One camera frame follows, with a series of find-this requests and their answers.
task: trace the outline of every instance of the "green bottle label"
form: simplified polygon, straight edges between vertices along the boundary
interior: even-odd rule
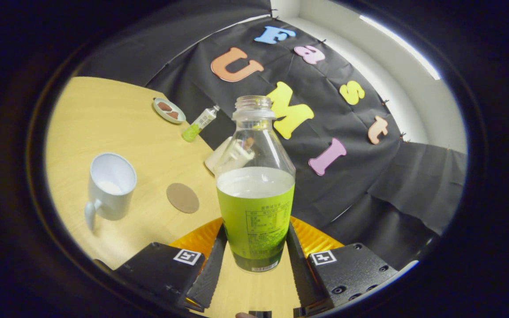
[[[232,197],[217,189],[231,250],[244,258],[269,258],[280,252],[288,232],[294,185],[261,199]]]

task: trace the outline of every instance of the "white wall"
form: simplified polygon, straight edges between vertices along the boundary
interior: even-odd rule
[[[408,51],[329,0],[271,0],[281,20],[337,51],[387,103],[404,139],[467,152],[463,120],[443,80],[434,80]]]

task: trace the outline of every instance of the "black fabric backdrop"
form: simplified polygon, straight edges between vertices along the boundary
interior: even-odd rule
[[[180,0],[107,40],[77,75],[145,86],[190,45],[236,22],[270,14],[269,9],[270,0]]]
[[[255,42],[265,26],[294,30],[295,38],[277,44]],[[312,65],[293,52],[295,46],[313,45],[326,59]],[[211,62],[237,47],[248,58],[228,67],[234,72],[249,60],[260,62],[264,71],[255,72],[241,81],[228,82],[216,76]],[[357,81],[365,97],[357,105],[349,105],[339,93],[348,81]],[[366,191],[386,169],[399,147],[400,131],[394,119],[382,105],[380,97],[352,65],[329,46],[302,30],[272,18],[258,19],[221,30],[202,40],[186,54],[173,60],[150,81],[147,87],[163,92],[178,107],[188,121],[193,121],[205,108],[221,107],[218,118],[202,131],[202,138],[216,148],[233,134],[231,121],[235,99],[244,95],[267,95],[283,81],[293,90],[290,105],[307,104],[314,113],[292,133],[289,140],[279,135],[296,167],[296,188],[292,214],[310,224],[323,227],[335,219]],[[368,129],[379,115],[388,121],[389,133],[379,145],[368,140]],[[308,160],[320,155],[335,137],[347,149],[318,176]]]
[[[278,133],[296,167],[292,215],[344,244],[365,244],[396,269],[419,259],[440,239],[455,214],[466,155],[402,141],[390,111],[366,79],[327,43],[302,30],[262,18],[216,32],[266,14],[268,8],[270,4],[262,0],[240,6],[221,0],[215,6],[198,2],[185,15],[179,10],[152,14],[102,45],[78,75],[163,92],[190,122],[205,108],[220,105],[217,119],[200,133],[213,149],[235,131],[230,117],[236,98],[267,95],[277,82],[285,82],[293,90],[290,105],[305,103],[315,115],[299,125],[289,140]],[[189,28],[182,28],[182,21]],[[264,26],[294,30],[296,36],[276,44],[255,42]],[[293,51],[305,45],[315,46],[326,59],[306,63]],[[231,47],[240,48],[248,58],[229,64],[228,71],[240,70],[249,60],[260,62],[264,71],[234,83],[218,78],[210,64]],[[350,80],[366,92],[357,105],[349,105],[339,93]],[[375,115],[388,121],[388,135],[380,136],[378,145],[368,140]],[[332,137],[341,141],[347,155],[320,177],[308,160],[327,149]]]

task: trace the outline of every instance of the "small bottle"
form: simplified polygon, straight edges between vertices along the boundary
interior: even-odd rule
[[[215,105],[212,108],[205,109],[200,117],[196,118],[196,120],[182,133],[182,138],[188,143],[191,143],[198,134],[217,117],[217,111],[220,110],[220,107]]]
[[[250,272],[278,265],[292,210],[296,169],[272,129],[271,105],[266,96],[237,99],[237,129],[214,167],[230,248],[236,264]],[[237,146],[254,156],[246,161]]]

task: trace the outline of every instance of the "round coaster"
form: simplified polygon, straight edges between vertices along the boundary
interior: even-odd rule
[[[194,190],[182,183],[169,185],[166,196],[176,209],[184,213],[194,213],[200,208],[200,201]]]

